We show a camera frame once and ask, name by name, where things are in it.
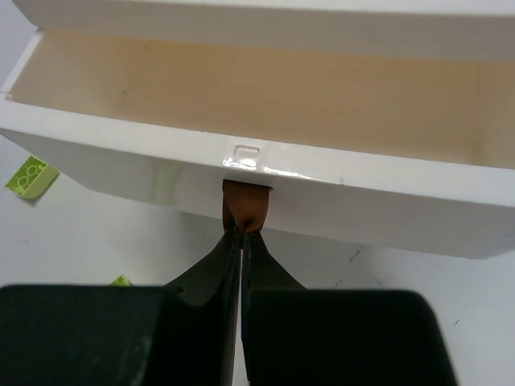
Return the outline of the brown top drawer tab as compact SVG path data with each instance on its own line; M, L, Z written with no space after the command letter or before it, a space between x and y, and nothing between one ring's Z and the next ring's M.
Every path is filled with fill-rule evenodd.
M270 187L224 180L222 183L222 224L241 234L261 231L270 201Z

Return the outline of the white three-drawer cabinet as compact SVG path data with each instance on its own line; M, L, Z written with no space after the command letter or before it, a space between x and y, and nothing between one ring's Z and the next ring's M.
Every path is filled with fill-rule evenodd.
M512 60L511 1L18 1L43 29L359 55Z

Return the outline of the lime lego brick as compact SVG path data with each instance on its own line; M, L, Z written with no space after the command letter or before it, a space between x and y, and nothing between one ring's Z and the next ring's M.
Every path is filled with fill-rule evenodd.
M20 199L35 201L59 175L55 167L31 155L6 183L5 188Z
M124 275L120 275L109 286L132 286L132 284Z

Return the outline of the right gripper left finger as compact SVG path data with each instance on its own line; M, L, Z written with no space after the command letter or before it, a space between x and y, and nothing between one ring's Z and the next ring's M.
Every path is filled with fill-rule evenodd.
M4 385L229 385L241 238L166 285L9 285Z

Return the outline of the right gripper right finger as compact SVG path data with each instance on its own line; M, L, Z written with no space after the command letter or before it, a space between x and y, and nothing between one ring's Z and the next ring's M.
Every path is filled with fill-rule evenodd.
M242 344L252 385L454 385L439 324L409 290L307 289L243 241Z

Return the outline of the white top drawer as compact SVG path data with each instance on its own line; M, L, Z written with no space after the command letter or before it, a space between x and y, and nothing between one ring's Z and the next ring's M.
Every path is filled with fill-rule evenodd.
M35 33L3 136L81 185L217 218L487 258L514 249L514 66Z

